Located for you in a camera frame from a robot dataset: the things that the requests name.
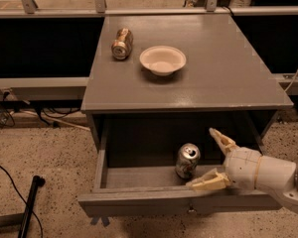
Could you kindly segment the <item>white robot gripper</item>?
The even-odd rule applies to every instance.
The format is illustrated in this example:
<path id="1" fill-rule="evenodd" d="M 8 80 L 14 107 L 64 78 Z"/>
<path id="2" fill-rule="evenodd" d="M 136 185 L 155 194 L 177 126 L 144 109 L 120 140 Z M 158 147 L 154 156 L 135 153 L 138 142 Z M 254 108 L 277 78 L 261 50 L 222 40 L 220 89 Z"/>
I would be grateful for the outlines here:
<path id="1" fill-rule="evenodd" d="M 230 137 L 215 128 L 209 129 L 225 155 L 225 173 L 212 169 L 186 183 L 194 191 L 220 190 L 231 183 L 245 190 L 259 190 L 271 196 L 282 196 L 296 187 L 296 164 L 261 155 L 249 148 L 239 148 Z"/>

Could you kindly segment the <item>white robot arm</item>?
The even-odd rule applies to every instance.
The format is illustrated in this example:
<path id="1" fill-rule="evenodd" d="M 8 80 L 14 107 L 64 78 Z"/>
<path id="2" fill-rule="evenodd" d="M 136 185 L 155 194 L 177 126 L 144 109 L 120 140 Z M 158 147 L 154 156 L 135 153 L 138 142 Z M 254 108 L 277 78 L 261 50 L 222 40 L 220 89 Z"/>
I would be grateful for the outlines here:
<path id="1" fill-rule="evenodd" d="M 298 214 L 298 164 L 240 147 L 214 128 L 209 132 L 224 154 L 223 172 L 212 169 L 186 183 L 195 191 L 219 190 L 228 186 L 267 193 L 281 206 Z"/>

